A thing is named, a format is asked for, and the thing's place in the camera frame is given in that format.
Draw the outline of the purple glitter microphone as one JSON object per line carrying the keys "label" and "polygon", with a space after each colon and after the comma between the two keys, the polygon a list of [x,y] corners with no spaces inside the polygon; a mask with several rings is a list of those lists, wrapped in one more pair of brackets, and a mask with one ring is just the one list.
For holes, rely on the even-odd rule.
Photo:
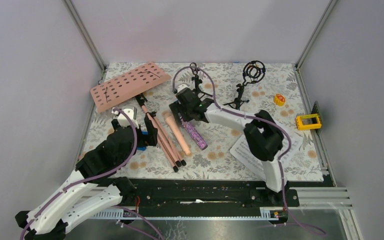
{"label": "purple glitter microphone", "polygon": [[194,141],[194,143],[198,146],[200,150],[205,150],[208,147],[207,142],[204,138],[199,134],[197,129],[187,121],[181,121],[182,127],[186,130],[188,135]]}

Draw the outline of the pink music stand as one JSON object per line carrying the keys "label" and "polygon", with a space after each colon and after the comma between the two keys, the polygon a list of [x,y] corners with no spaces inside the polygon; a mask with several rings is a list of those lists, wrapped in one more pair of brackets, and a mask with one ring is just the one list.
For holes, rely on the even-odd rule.
{"label": "pink music stand", "polygon": [[145,113],[148,134],[153,135],[151,140],[160,144],[173,170],[178,172],[180,167],[186,165],[186,162],[170,140],[167,131],[156,117],[156,113],[149,111],[146,107],[147,99],[144,96],[144,92],[170,79],[171,76],[156,63],[147,62],[92,87],[89,92],[99,113],[112,109],[130,99],[135,99]]}

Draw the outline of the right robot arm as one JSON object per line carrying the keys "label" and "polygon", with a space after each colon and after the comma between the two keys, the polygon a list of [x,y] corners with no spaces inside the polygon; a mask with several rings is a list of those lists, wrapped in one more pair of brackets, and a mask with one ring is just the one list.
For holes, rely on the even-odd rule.
{"label": "right robot arm", "polygon": [[174,90],[174,94],[176,101],[169,107],[177,118],[185,122],[195,120],[241,131],[250,152],[262,163],[265,184],[269,189],[266,193],[267,201],[273,206],[279,206],[287,199],[287,180],[280,159],[291,150],[292,140],[267,111],[260,110],[251,114],[225,108],[214,99],[200,99],[188,87]]}

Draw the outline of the pink microphone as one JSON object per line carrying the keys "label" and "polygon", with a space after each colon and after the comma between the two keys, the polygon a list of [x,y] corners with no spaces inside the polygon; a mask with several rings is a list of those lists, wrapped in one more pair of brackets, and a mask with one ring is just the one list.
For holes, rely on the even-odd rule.
{"label": "pink microphone", "polygon": [[172,114],[165,114],[163,116],[163,118],[164,118],[166,124],[171,129],[172,133],[174,134],[174,136],[175,136],[177,142],[179,143],[179,146],[183,150],[183,152],[187,156],[190,155],[192,153],[191,149],[190,149],[189,145],[187,144],[185,138],[183,137],[183,134],[181,133],[181,130],[178,127],[178,125],[177,125],[177,123],[175,121],[174,116]]}

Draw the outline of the small black tripod stand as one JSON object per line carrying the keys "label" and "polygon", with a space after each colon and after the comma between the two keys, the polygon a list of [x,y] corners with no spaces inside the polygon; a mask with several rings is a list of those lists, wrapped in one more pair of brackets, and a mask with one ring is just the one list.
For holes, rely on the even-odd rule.
{"label": "small black tripod stand", "polygon": [[192,62],[190,63],[190,66],[191,66],[191,72],[192,72],[192,77],[191,77],[191,80],[193,81],[193,84],[194,84],[194,88],[192,89],[192,92],[199,98],[203,98],[203,97],[212,97],[211,94],[203,91],[200,87],[200,84],[203,83],[203,80],[199,77],[199,69],[198,69],[198,65],[196,62]]}

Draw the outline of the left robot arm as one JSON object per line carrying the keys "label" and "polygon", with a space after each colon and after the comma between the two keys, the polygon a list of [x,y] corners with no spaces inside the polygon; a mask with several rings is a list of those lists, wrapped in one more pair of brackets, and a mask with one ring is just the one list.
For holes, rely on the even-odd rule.
{"label": "left robot arm", "polygon": [[145,117],[146,132],[122,114],[112,120],[114,132],[76,164],[64,183],[33,210],[20,211],[15,220],[21,240],[63,240],[75,227],[112,206],[137,204],[137,189],[127,177],[112,179],[137,149],[157,144],[158,130]]}

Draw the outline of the sheet music page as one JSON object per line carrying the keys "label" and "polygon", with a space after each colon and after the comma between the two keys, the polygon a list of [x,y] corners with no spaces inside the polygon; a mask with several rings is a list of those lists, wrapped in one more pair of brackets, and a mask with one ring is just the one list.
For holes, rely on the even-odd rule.
{"label": "sheet music page", "polygon": [[[303,143],[303,137],[299,136],[297,133],[293,133],[290,137],[292,141],[291,149],[281,158],[282,166],[284,168],[291,163],[294,155],[299,151],[299,148]],[[261,176],[264,174],[262,162],[252,155],[244,135],[240,136],[229,152],[254,174]]]}

